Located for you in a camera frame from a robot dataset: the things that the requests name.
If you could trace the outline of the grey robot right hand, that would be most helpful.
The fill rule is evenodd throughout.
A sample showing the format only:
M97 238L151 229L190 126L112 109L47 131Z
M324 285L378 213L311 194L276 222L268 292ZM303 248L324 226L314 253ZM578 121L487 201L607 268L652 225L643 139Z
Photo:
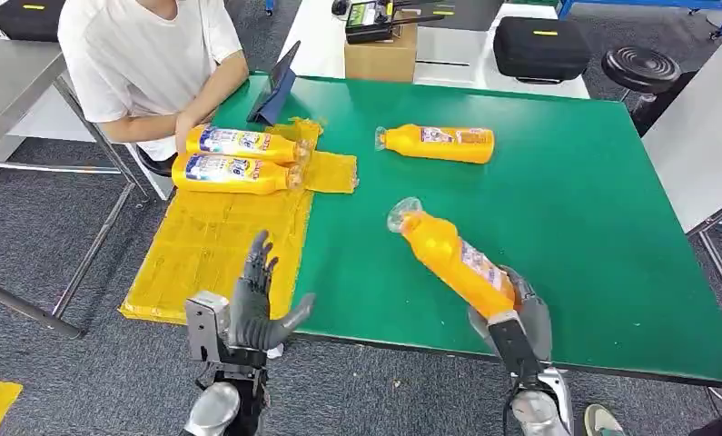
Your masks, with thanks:
M501 265L500 269L507 274L516 290L517 302L520 304L520 308L517 309L519 322L527 334L532 350L539 360L549 362L552 332L548 305L537 295L531 284L514 269L506 265ZM467 314L474 331L494 354L499 355L499 350L490 336L489 322L472 306L468 306Z

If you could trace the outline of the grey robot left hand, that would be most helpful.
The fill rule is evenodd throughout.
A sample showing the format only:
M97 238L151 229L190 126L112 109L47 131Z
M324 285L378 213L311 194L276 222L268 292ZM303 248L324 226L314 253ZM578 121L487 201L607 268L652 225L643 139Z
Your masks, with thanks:
M278 257L271 257L273 243L269 233L260 231L246 255L242 274L237 279L229 305L227 344L266 352L286 340L314 307L315 295L308 293L299 304L281 318L270 315L270 289Z

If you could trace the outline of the person's right hand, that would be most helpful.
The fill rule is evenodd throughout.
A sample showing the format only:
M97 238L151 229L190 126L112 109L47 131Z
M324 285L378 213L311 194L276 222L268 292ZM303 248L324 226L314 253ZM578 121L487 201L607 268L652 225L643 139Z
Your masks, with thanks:
M188 111L183 111L177 115L174 127L174 140L178 154L184 154L186 152L186 140L188 134L195 126L202 123L202 118L198 118Z

